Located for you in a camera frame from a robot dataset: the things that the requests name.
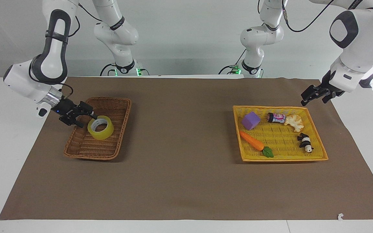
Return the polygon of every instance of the panda figurine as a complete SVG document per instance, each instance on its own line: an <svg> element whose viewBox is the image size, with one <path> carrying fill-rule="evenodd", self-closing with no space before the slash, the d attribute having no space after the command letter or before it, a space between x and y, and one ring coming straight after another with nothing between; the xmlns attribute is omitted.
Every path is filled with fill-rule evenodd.
<svg viewBox="0 0 373 233"><path fill-rule="evenodd" d="M306 152L311 153L314 149L311 145L311 139L309 138L309 135L301 133L300 136L297 136L297 140L301 141L299 147L304 147Z"/></svg>

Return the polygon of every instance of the carrot leaf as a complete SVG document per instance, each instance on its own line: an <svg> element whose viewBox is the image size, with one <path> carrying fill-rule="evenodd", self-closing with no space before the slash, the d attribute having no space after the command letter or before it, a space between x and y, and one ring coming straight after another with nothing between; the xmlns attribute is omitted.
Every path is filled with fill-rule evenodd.
<svg viewBox="0 0 373 233"><path fill-rule="evenodd" d="M273 151L268 146L264 147L262 153L263 153L264 156L266 156L268 158L274 158Z"/></svg>

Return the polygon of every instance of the tape roll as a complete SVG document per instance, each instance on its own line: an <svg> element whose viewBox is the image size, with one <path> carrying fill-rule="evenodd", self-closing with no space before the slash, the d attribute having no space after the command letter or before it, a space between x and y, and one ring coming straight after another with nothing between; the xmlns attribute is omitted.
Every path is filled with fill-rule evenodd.
<svg viewBox="0 0 373 233"><path fill-rule="evenodd" d="M96 128L101 124L107 124L106 128L102 131L96 131ZM90 120L87 125L89 133L97 140L104 140L110 137L114 131L113 124L107 116L98 116L97 119Z"/></svg>

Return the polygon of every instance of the purple foam block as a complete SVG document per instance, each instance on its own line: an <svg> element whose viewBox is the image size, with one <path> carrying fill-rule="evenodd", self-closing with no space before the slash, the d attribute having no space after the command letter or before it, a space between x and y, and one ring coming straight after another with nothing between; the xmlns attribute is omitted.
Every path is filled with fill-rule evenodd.
<svg viewBox="0 0 373 233"><path fill-rule="evenodd" d="M241 123L247 130L252 130L260 122L260 117L255 112L245 115Z"/></svg>

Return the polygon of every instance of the robotic arm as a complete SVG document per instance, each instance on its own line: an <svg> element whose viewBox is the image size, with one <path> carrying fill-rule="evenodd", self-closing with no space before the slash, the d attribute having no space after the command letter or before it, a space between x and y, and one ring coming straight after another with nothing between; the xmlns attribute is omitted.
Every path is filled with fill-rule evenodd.
<svg viewBox="0 0 373 233"><path fill-rule="evenodd" d="M138 39L136 29L125 22L116 1L93 0L93 3L103 21L95 27L96 36L109 47L116 65L122 66L120 72L129 73L136 67L128 48ZM65 50L78 6L78 0L43 0L43 14L48 24L43 52L29 61L11 65L3 80L13 91L38 104L38 117L42 118L52 110L65 124L83 127L76 118L80 115L97 118L93 107L82 101L74 104L52 86L61 84L67 77Z"/></svg>
<svg viewBox="0 0 373 233"><path fill-rule="evenodd" d="M343 52L330 66L322 83L317 87L309 86L301 94L303 106L322 96L322 101L327 103L345 92L352 92L358 83L369 87L363 85L361 79L373 67L373 1L362 1L358 6L348 6L341 0L335 4L350 9L338 15L330 27L330 37ZM351 9L360 6L367 9Z"/></svg>
<svg viewBox="0 0 373 233"><path fill-rule="evenodd" d="M263 62L263 45L275 44L283 39L283 28L279 25L283 11L281 0L266 0L260 11L263 25L245 29L241 33L241 44L247 49L239 68L245 77L257 78Z"/></svg>
<svg viewBox="0 0 373 233"><path fill-rule="evenodd" d="M309 1L325 5L330 2ZM283 15L282 4L286 6L287 0L265 0L260 11L263 25L241 33L241 43L247 53L239 68L245 77L259 77L264 58L261 47L282 40L284 33L279 25ZM352 92L373 66L373 0L334 0L331 5L347 9L336 17L330 27L330 37L344 51L330 66L322 83L318 87L311 85L302 93L303 106L322 96L326 103L345 92ZM361 81L361 86L366 86L369 81Z"/></svg>
<svg viewBox="0 0 373 233"><path fill-rule="evenodd" d="M95 25L96 38L113 54L114 66L121 75L137 75L138 62L133 59L130 46L139 39L138 31L120 13L116 0L93 0L103 21Z"/></svg>

